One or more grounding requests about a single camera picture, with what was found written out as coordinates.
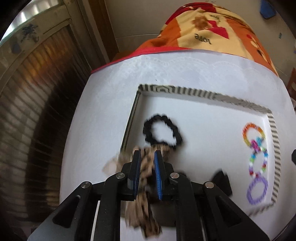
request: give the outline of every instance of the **metal screw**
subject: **metal screw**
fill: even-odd
[[[81,187],[82,188],[88,188],[90,185],[91,185],[90,182],[83,182],[83,183],[81,183]]]
[[[177,178],[180,177],[180,175],[179,175],[179,173],[172,172],[172,173],[170,174],[170,177],[173,178],[173,179],[177,179]]]
[[[125,174],[123,172],[119,172],[116,174],[116,178],[118,178],[118,179],[122,179],[124,177],[125,177]]]
[[[213,187],[214,187],[214,183],[206,182],[206,183],[205,183],[205,187],[206,187],[206,188],[213,188]]]

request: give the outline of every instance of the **rainbow beaded bracelet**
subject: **rainbow beaded bracelet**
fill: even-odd
[[[252,141],[250,142],[248,140],[248,138],[247,138],[247,132],[248,132],[248,130],[250,128],[256,129],[261,134],[261,142],[265,139],[265,134],[264,134],[263,130],[259,126],[255,125],[253,123],[247,123],[246,126],[244,127],[243,131],[242,131],[242,136],[243,136],[244,141],[247,144],[247,146],[252,147],[252,143],[251,143]]]

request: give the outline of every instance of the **colorful bead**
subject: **colorful bead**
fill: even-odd
[[[252,140],[251,144],[252,144],[252,147],[255,151],[260,152],[260,147],[258,146],[258,144],[255,140]]]
[[[258,146],[261,146],[262,140],[260,137],[256,138],[256,142],[258,143]]]

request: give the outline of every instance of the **striped tray border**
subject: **striped tray border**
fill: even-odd
[[[139,98],[143,92],[163,92],[163,93],[172,93],[172,94],[180,94],[180,95],[188,95],[188,96],[196,96],[200,98],[215,100],[215,101],[221,101],[225,103],[230,103],[238,106],[242,106],[245,108],[249,108],[251,110],[259,111],[263,114],[266,114],[268,117],[271,134],[272,134],[272,140],[273,140],[273,146],[274,146],[274,185],[273,185],[273,192],[271,196],[270,203],[266,204],[263,207],[259,207],[257,209],[254,209],[250,213],[248,213],[249,216],[255,216],[259,213],[264,212],[265,210],[269,209],[276,203],[276,199],[279,192],[279,183],[281,178],[281,152],[280,152],[280,144],[279,144],[279,137],[276,130],[276,124],[274,121],[274,117],[272,115],[272,112],[270,109],[257,105],[255,103],[245,101],[243,99],[238,99],[235,97],[222,95],[216,92],[211,91],[205,91],[200,89],[192,89],[192,88],[185,88],[180,86],[172,86],[172,85],[148,85],[148,84],[140,84],[136,93],[136,97],[131,109],[131,113],[128,119],[128,123],[126,126],[126,130],[124,133],[121,150],[125,150],[127,146],[128,136],[131,130],[131,126],[133,123],[135,111],[139,102]]]

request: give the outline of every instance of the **orange patterned fabric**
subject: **orange patterned fabric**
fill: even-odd
[[[277,71],[251,27],[238,15],[210,3],[180,7],[165,23],[159,36],[137,50],[151,47],[204,49],[238,55]]]

